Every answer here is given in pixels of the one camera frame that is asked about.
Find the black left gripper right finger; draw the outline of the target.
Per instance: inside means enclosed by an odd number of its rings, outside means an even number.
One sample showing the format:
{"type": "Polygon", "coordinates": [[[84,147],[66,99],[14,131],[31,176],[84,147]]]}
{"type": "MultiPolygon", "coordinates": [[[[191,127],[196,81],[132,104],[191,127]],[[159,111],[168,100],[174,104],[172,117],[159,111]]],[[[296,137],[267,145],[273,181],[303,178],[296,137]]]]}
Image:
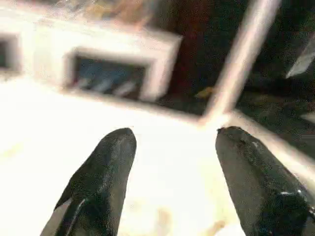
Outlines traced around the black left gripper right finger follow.
{"type": "Polygon", "coordinates": [[[216,152],[245,235],[315,234],[315,198],[259,139],[220,128],[216,152]]]}

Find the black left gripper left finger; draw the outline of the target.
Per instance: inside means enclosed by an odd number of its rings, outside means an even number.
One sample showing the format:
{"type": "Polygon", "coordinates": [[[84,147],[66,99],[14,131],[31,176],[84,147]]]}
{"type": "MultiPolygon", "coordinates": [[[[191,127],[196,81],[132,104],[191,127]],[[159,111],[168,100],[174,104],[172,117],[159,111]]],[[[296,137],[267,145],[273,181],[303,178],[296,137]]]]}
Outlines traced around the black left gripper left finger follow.
{"type": "Polygon", "coordinates": [[[102,138],[70,178],[41,235],[117,235],[136,147],[130,128],[102,138]]]}

